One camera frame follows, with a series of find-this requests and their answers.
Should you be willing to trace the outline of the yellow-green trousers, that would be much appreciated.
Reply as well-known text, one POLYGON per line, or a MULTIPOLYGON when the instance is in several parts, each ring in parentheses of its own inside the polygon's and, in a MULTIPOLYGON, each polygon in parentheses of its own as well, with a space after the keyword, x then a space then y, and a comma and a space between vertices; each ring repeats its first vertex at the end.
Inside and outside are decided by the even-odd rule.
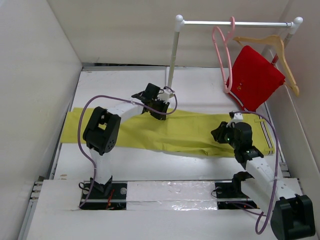
MULTIPOLYGON (((67 113, 61 143, 77 144, 82 110, 74 108, 67 113)), ((183 110, 176 110, 166 120, 157 120, 149 113, 144 113, 121 123, 115 146, 208 157, 233 157, 233 148, 228 144, 217 143, 211 135, 211 131, 218 128, 221 122, 230 120, 229 114, 183 110)), ((254 114, 244 114, 243 121, 252 128, 253 145, 264 156, 274 154, 275 144, 266 121, 254 114)))

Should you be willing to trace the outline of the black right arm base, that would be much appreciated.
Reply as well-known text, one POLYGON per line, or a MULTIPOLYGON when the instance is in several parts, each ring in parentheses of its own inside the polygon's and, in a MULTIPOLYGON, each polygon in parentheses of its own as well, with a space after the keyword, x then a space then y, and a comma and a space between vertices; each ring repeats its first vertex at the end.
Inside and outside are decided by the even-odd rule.
POLYGON ((211 196, 216 199, 219 210, 258 209, 248 196, 235 189, 231 181, 216 181, 211 196))

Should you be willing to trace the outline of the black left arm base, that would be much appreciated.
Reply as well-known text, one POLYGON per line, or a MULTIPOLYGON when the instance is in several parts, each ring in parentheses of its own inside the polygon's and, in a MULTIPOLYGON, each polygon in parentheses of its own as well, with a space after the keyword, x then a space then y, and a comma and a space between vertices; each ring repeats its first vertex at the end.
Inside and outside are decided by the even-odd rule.
POLYGON ((126 210, 127 209, 127 188, 126 181, 113 181, 107 195, 104 195, 99 190, 93 188, 88 200, 85 201, 90 183, 88 181, 80 182, 78 185, 81 189, 81 210, 126 210))

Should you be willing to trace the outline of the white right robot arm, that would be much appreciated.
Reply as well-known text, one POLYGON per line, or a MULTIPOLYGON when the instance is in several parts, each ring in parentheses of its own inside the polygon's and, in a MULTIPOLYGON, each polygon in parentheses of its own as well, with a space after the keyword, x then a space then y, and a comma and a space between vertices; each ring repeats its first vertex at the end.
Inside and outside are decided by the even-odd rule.
POLYGON ((231 191, 248 196, 266 215, 278 240, 297 240, 316 234, 314 209, 307 195, 293 191, 253 145, 253 132, 245 122, 221 122, 211 131, 214 140, 229 144, 243 171, 233 176, 231 191))

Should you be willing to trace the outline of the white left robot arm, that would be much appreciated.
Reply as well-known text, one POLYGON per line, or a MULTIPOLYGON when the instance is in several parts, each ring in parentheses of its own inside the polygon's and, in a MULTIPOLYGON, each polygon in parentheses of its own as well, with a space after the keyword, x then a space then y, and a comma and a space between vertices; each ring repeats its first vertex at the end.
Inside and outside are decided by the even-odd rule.
POLYGON ((121 101, 114 107, 106 109, 98 106, 93 109, 82 139, 90 151, 90 155, 85 154, 85 157, 93 164, 89 189, 94 190, 98 197, 107 198, 112 191, 111 161, 104 155, 115 147, 121 124, 147 112, 157 120, 165 120, 169 99, 173 95, 174 91, 168 86, 160 88, 148 83, 144 91, 133 94, 130 99, 105 96, 121 101))

